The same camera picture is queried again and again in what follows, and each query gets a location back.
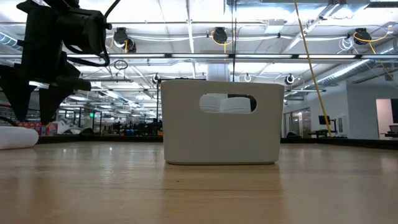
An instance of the ceiling light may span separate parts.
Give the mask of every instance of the ceiling light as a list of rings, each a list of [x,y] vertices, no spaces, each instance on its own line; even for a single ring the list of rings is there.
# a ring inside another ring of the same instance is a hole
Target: ceiling light
[[[136,89],[131,89],[131,88],[125,88],[125,89],[112,89],[113,91],[144,91],[142,88],[136,88]],[[146,91],[156,91],[156,89],[149,89]]]
[[[397,59],[398,55],[362,55],[363,59]]]
[[[109,77],[112,77],[112,75],[102,75],[102,76],[99,76],[98,78],[109,78]]]
[[[294,91],[293,94],[296,93],[316,93],[316,90],[285,90],[285,92]]]
[[[79,110],[79,108],[62,108],[64,110]]]
[[[68,110],[66,110],[66,112],[67,113],[74,113],[74,111],[68,111]],[[58,113],[59,114],[65,114],[65,111],[64,110],[59,110]]]
[[[236,58],[292,58],[286,54],[237,54]]]
[[[90,91],[108,91],[108,89],[91,89]]]
[[[39,88],[45,88],[45,89],[48,89],[50,86],[47,83],[41,83],[41,82],[35,82],[35,81],[29,81],[29,85],[37,86]]]
[[[96,55],[90,54],[68,54],[71,58],[99,58]],[[165,54],[109,54],[110,58],[164,58]]]
[[[165,54],[110,54],[110,58],[164,58]]]
[[[310,55],[310,58],[355,58],[356,55]],[[307,58],[307,55],[299,55],[298,58]]]
[[[156,103],[143,103],[141,105],[145,107],[156,107]]]
[[[172,54],[172,58],[228,58],[228,54]]]
[[[136,103],[130,103],[130,106],[133,107],[133,108],[138,108],[139,107],[139,105],[136,104]]]
[[[108,96],[116,98],[116,99],[119,97],[116,93],[114,93],[112,91],[105,91],[104,93],[107,94]]]
[[[73,100],[78,100],[78,101],[87,101],[89,99],[85,98],[85,97],[81,97],[81,96],[69,96],[69,98],[73,99]]]

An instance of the ceiling pipe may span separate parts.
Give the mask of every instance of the ceiling pipe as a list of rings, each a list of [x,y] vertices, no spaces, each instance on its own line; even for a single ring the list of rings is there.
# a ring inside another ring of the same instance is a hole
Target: ceiling pipe
[[[321,13],[319,13],[318,17],[309,25],[306,26],[306,28],[303,29],[303,33],[305,36],[308,35],[309,32],[311,32],[311,30],[313,30],[317,25],[319,25],[322,20],[323,20],[323,16],[324,15],[330,15],[330,12],[333,11],[335,9],[336,5],[335,4],[330,4],[328,5],[324,10],[322,10]],[[297,35],[290,41],[290,43],[283,49],[280,51],[281,54],[286,54],[290,49],[292,49],[294,46],[296,46],[297,43],[300,42],[300,40],[302,40],[302,35],[301,32],[298,32]],[[258,73],[258,76],[261,76],[266,70],[267,68],[271,65],[271,63],[267,63],[260,71],[260,73]]]
[[[377,54],[398,54],[398,38],[394,38],[380,46],[376,47]],[[365,72],[369,70],[369,67],[372,67],[377,63],[377,60],[361,60],[358,62],[353,62],[349,64],[339,65],[331,70],[324,72],[317,76],[317,83],[319,85],[328,86],[335,85],[338,82],[341,82],[347,78],[353,77],[359,73]],[[306,89],[314,86],[313,81],[306,82],[305,85],[296,86],[295,89],[300,90],[301,88]]]
[[[17,39],[14,39],[6,34],[3,34],[2,32],[0,32],[0,44],[4,44],[18,51],[22,50],[22,47],[17,45]]]
[[[129,68],[131,68],[133,71],[135,71],[138,75],[141,76],[141,79],[149,86],[151,86],[152,88],[154,87],[153,84],[148,81],[148,79],[144,76],[144,74],[142,74],[142,72],[135,66],[129,66]]]

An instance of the yellow cable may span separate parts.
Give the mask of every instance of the yellow cable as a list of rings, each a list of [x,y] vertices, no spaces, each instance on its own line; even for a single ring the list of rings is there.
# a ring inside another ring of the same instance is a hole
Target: yellow cable
[[[371,46],[371,49],[372,49],[373,53],[374,53],[374,54],[377,54],[376,51],[375,51],[375,49],[374,49],[374,47],[372,46],[372,43],[369,43],[369,46]],[[390,76],[390,78],[391,78],[392,80],[394,80],[394,77],[388,72],[387,68],[383,65],[383,63],[380,62],[380,64],[381,64],[381,66],[383,66],[384,71]]]
[[[389,31],[390,31],[390,26],[388,26],[387,32],[386,32],[386,34],[384,35],[384,37],[380,37],[380,38],[378,38],[378,39],[376,39],[376,40],[363,40],[363,39],[357,38],[357,37],[355,36],[355,34],[357,34],[357,32],[354,33],[354,38],[357,39],[357,40],[360,40],[360,41],[362,41],[362,42],[367,42],[367,43],[377,42],[377,41],[379,41],[379,40],[382,40],[382,39],[386,38]]]
[[[303,43],[304,43],[305,52],[307,53],[308,64],[310,65],[310,70],[311,70],[311,74],[312,74],[312,80],[313,80],[313,83],[314,83],[314,85],[315,85],[315,89],[317,89],[318,98],[319,98],[319,102],[320,102],[321,107],[322,107],[323,116],[325,117],[326,126],[327,126],[327,128],[328,128],[328,133],[329,133],[329,136],[331,137],[330,125],[329,125],[328,118],[327,118],[327,115],[326,115],[325,107],[323,106],[321,93],[319,92],[319,87],[318,87],[318,83],[317,83],[317,78],[316,78],[315,72],[313,71],[313,68],[312,68],[312,62],[311,62],[310,53],[309,53],[308,47],[307,47],[307,41],[305,41],[305,35],[304,35],[304,31],[303,31],[303,25],[302,25],[302,23],[301,23],[300,15],[299,15],[299,9],[298,9],[298,7],[297,7],[297,0],[294,0],[294,6],[296,7],[296,13],[297,13],[298,22],[300,23],[301,36],[302,36],[302,38],[303,38]]]

